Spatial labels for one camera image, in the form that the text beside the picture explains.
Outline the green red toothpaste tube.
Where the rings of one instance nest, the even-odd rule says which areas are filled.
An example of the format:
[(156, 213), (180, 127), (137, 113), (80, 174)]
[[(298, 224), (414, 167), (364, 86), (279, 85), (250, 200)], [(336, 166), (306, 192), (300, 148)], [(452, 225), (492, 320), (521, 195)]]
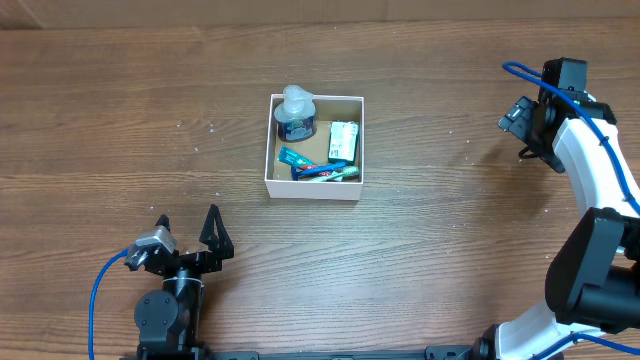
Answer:
[(281, 163), (287, 164), (291, 167), (300, 170), (307, 170), (317, 168), (318, 165), (311, 161), (310, 159), (302, 156), (298, 152), (286, 147), (282, 146), (280, 152), (278, 154), (278, 160)]

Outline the blue disposable razor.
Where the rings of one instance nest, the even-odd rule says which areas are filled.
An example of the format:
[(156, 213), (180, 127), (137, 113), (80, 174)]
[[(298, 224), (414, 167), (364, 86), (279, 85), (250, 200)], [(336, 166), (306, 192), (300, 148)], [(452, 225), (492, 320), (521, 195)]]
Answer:
[(335, 171), (346, 166), (345, 162), (332, 163), (328, 165), (303, 165), (301, 167), (291, 167), (291, 176), (294, 181), (298, 181), (301, 177), (328, 176)]

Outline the white green toothbrush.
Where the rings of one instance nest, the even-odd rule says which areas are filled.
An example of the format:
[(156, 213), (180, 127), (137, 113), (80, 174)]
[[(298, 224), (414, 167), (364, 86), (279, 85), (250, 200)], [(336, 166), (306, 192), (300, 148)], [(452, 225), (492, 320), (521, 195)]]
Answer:
[(327, 182), (335, 180), (337, 178), (348, 178), (360, 174), (360, 170), (357, 166), (346, 166), (340, 171), (334, 171), (330, 175), (318, 176), (311, 179), (311, 182)]

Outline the green white soap bar pack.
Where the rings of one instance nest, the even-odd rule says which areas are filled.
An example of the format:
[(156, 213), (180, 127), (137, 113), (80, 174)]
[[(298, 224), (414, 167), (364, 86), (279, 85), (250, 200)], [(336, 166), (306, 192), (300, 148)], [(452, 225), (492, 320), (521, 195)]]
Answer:
[(356, 162), (360, 127), (355, 122), (334, 121), (329, 128), (328, 161), (330, 163), (345, 162), (353, 165)]

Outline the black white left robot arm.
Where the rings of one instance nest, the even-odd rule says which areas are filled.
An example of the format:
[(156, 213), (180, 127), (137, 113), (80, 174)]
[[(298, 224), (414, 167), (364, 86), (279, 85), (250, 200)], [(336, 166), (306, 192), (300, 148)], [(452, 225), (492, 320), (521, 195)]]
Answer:
[(140, 235), (128, 248), (125, 265), (143, 268), (162, 278), (159, 290), (143, 295), (134, 310), (139, 330), (138, 359), (212, 359), (209, 346), (198, 339), (204, 297), (202, 276), (222, 270), (234, 257), (234, 245), (219, 208), (212, 205), (201, 230), (204, 250), (182, 253), (170, 230), (169, 218), (160, 216), (153, 230)]

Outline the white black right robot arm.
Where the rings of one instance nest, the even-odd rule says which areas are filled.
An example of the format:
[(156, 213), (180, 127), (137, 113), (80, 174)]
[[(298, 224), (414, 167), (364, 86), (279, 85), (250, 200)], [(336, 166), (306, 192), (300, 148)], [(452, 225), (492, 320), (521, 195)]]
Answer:
[(548, 60), (541, 71), (514, 61), (502, 67), (539, 92), (519, 99), (499, 127), (524, 143), (520, 158), (568, 175), (581, 219), (548, 268), (544, 300), (488, 328), (462, 356), (560, 359), (584, 341), (638, 355), (608, 338), (639, 326), (639, 187), (615, 115), (587, 91), (583, 60)]

